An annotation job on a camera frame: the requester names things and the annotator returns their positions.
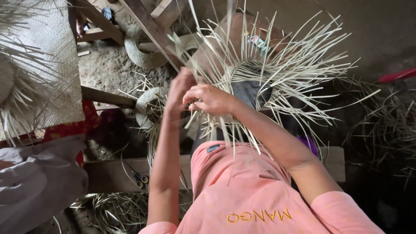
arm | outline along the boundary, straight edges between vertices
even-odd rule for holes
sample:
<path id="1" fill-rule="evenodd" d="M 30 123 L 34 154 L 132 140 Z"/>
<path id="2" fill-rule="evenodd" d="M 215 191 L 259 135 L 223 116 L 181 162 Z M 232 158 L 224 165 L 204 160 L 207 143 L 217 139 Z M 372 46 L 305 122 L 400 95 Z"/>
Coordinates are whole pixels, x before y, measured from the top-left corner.
<path id="1" fill-rule="evenodd" d="M 342 191 L 305 145 L 243 101 L 211 85 L 192 87 L 183 97 L 183 103 L 194 99 L 200 101 L 194 102 L 189 109 L 202 109 L 217 115 L 231 114 L 242 122 L 270 151 L 273 159 L 290 173 L 309 205 L 323 193 Z"/>
<path id="2" fill-rule="evenodd" d="M 150 176 L 147 225 L 156 222 L 179 225 L 179 120 L 185 110 L 183 95 L 195 84 L 188 69 L 182 69 L 171 83 Z"/>

dirt floor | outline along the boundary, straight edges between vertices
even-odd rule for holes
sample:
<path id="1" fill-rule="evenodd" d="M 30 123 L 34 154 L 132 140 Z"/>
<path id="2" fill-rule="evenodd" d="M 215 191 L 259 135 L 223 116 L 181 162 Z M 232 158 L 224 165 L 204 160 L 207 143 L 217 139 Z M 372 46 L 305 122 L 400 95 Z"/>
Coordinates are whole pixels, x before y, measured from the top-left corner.
<path id="1" fill-rule="evenodd" d="M 97 8 L 110 7 L 115 13 L 115 20 L 122 29 L 126 29 L 133 23 L 126 9 L 119 2 L 114 4 L 106 0 L 89 0 Z M 148 11 L 152 11 L 156 0 L 142 1 Z M 416 67 L 416 53 L 414 39 L 416 38 L 416 2 L 410 0 L 321 0 L 321 6 L 313 0 L 247 0 L 247 10 L 251 13 L 260 12 L 261 17 L 273 17 L 277 11 L 275 26 L 285 32 L 296 31 L 311 16 L 318 11 L 325 9 L 337 16 L 342 15 L 345 23 L 345 32 L 352 32 L 352 35 L 335 49 L 337 51 L 348 51 L 349 60 L 362 59 L 357 63 L 360 67 L 351 71 L 351 75 L 362 77 L 365 80 L 374 81 L 385 73 L 397 72 L 408 67 Z M 213 18 L 213 11 L 210 1 L 194 1 L 196 12 L 200 19 Z M 225 0 L 215 0 L 218 16 L 225 15 Z M 320 20 L 328 22 L 329 16 L 321 13 Z M 183 11 L 183 15 L 174 23 L 172 30 L 179 35 L 187 33 L 187 29 L 195 28 L 189 9 Z M 81 84 L 98 90 L 123 95 L 122 91 L 134 89 L 144 74 L 154 84 L 169 86 L 169 82 L 175 77 L 176 71 L 169 64 L 157 69 L 143 69 L 137 67 L 127 56 L 124 47 L 116 45 L 111 41 L 96 41 L 92 43 L 83 42 L 78 44 L 78 52 L 91 51 L 91 54 L 79 57 L 79 72 Z M 133 91 L 133 96 L 139 96 L 140 92 Z M 334 100 L 334 106 L 341 106 L 348 103 L 349 99 L 340 98 Z M 344 122 L 331 128 L 319 128 L 324 142 L 329 141 L 331 146 L 340 146 L 349 128 L 359 121 L 364 112 L 355 105 L 342 111 L 333 112 Z M 109 137 L 96 141 L 89 141 L 89 149 L 85 152 L 87 160 L 106 160 L 120 157 L 119 151 L 128 142 L 128 148 L 123 153 L 124 158 L 144 157 L 146 155 L 146 138 L 136 129 L 134 113 L 126 110 L 125 116 L 118 116 L 122 121 L 114 126 Z M 346 161 L 354 161 L 357 155 L 346 151 Z M 391 179 L 384 174 L 368 172 L 368 169 L 356 164 L 346 163 L 347 183 L 342 184 L 346 192 L 351 194 L 359 206 L 378 225 L 383 226 L 387 233 L 406 233 L 406 227 L 410 223 L 412 214 L 416 217 L 414 208 L 416 199 L 413 192 L 402 192 L 402 179 Z M 397 229 L 387 229 L 386 222 L 377 210 L 387 204 L 393 207 L 395 224 Z M 76 234 L 79 230 L 82 233 L 100 233 L 93 226 L 88 212 L 75 211 L 61 212 L 56 216 L 63 233 Z M 59 233 L 58 225 L 53 219 L 40 225 L 32 233 Z"/>

white cloth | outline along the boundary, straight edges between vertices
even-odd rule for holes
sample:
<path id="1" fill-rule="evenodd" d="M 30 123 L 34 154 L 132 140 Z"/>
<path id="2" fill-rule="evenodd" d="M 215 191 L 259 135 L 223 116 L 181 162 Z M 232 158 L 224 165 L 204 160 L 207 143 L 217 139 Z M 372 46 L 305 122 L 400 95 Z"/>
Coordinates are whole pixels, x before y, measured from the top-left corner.
<path id="1" fill-rule="evenodd" d="M 0 233 L 26 233 L 87 192 L 88 175 L 75 163 L 85 135 L 0 149 L 15 164 L 0 171 Z"/>

person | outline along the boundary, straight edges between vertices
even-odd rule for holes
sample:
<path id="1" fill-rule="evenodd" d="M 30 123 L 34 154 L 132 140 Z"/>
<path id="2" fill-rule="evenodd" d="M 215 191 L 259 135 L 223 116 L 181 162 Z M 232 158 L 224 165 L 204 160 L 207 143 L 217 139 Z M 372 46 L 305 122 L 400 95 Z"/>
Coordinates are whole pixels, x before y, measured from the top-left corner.
<path id="1" fill-rule="evenodd" d="M 189 110 L 232 115 L 264 149 L 259 154 L 248 143 L 201 144 L 191 157 L 194 201 L 179 222 L 178 122 L 192 101 Z M 196 84 L 186 68 L 171 83 L 149 189 L 147 226 L 140 234 L 383 233 L 302 142 L 233 95 Z"/>

